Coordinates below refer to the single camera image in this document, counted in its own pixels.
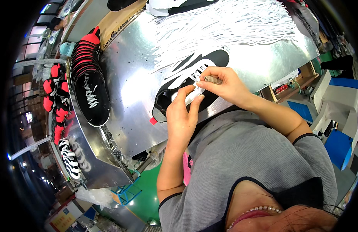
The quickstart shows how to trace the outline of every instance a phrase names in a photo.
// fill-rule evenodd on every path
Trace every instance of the yellow sign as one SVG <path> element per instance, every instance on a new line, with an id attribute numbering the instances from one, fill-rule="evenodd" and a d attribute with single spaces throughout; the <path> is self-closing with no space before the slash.
<path id="1" fill-rule="evenodd" d="M 75 217 L 66 208 L 60 211 L 51 223 L 59 232 L 65 232 L 75 221 Z"/>

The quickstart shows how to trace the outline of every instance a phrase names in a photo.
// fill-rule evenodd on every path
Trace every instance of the workbench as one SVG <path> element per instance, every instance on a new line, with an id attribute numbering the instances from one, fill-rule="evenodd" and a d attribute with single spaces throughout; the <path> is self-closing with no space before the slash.
<path id="1" fill-rule="evenodd" d="M 306 28 L 296 16 L 292 18 L 297 24 L 295 42 L 227 47 L 232 68 L 251 92 L 263 89 L 319 55 Z M 152 125 L 149 122 L 160 83 L 171 68 L 151 74 L 156 31 L 153 24 L 148 23 L 152 19 L 145 10 L 133 16 L 125 28 L 113 36 L 100 58 L 111 101 L 110 118 L 104 128 L 111 133 L 109 137 L 102 128 L 87 123 L 70 91 L 77 117 L 68 137 L 77 139 L 91 165 L 89 171 L 83 171 L 89 189 L 133 183 L 134 178 L 124 164 L 134 155 L 167 140 L 167 123 Z M 199 122 L 230 106 L 219 97 L 199 113 Z M 115 155 L 107 145 L 111 137 L 117 144 L 113 148 Z"/>

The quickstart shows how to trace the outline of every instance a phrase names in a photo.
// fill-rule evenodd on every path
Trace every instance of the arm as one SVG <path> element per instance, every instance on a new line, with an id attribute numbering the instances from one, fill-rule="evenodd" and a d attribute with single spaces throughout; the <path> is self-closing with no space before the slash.
<path id="1" fill-rule="evenodd" d="M 167 108 L 168 140 L 165 155 L 157 178 L 157 196 L 161 203 L 166 197 L 183 192 L 183 153 L 195 131 L 198 109 L 204 95 L 196 97 L 189 113 L 185 107 L 185 97 L 194 90 L 194 85 L 178 91 L 177 97 Z"/>
<path id="2" fill-rule="evenodd" d="M 197 86 L 213 92 L 236 106 L 254 112 L 276 131 L 293 142 L 302 134 L 312 133 L 308 124 L 294 110 L 256 96 L 247 89 L 233 69 L 229 67 L 208 67 L 201 76 L 212 75 L 223 80 L 222 85 L 197 82 Z"/>

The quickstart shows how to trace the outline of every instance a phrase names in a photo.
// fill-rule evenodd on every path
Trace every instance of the woman's right hand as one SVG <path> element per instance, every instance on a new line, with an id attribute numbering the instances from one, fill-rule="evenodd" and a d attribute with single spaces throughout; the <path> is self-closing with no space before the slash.
<path id="1" fill-rule="evenodd" d="M 223 84 L 216 85 L 212 82 L 204 81 L 203 77 L 210 75 L 223 80 Z M 250 106 L 254 95 L 250 93 L 232 68 L 207 67 L 205 71 L 202 72 L 200 79 L 201 81 L 197 82 L 198 87 L 209 90 L 242 109 L 247 110 L 248 106 Z"/>

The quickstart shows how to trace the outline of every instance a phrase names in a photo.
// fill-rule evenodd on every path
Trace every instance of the woman's left hand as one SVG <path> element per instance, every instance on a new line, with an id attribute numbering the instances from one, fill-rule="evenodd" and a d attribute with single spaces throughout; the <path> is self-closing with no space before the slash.
<path id="1" fill-rule="evenodd" d="M 185 106 L 185 98 L 194 89 L 194 85 L 188 85 L 179 89 L 177 97 L 167 108 L 168 147 L 175 147 L 181 150 L 185 149 L 195 131 L 198 121 L 198 109 L 205 96 L 200 95 L 196 97 L 192 101 L 188 113 Z"/>

